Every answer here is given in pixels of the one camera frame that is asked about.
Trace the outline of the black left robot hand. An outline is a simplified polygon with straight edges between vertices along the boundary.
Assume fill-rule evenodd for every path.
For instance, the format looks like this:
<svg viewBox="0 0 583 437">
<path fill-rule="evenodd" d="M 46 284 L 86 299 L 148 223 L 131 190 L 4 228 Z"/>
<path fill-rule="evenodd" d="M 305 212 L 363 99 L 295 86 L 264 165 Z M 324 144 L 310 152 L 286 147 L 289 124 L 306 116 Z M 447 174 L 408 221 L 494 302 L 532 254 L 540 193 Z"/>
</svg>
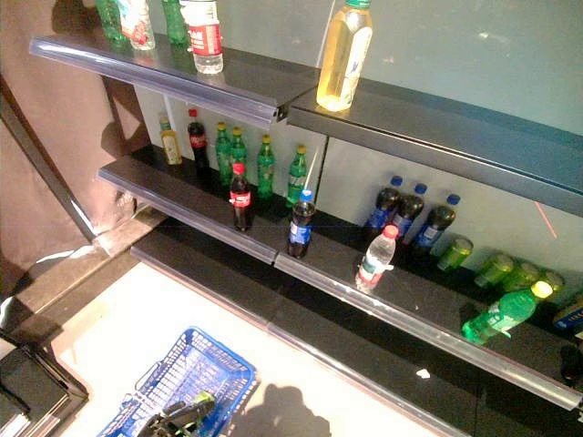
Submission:
<svg viewBox="0 0 583 437">
<path fill-rule="evenodd" d="M 213 399 L 187 405 L 179 401 L 150 417 L 138 436 L 196 436 L 203 420 L 215 407 Z"/>
</svg>

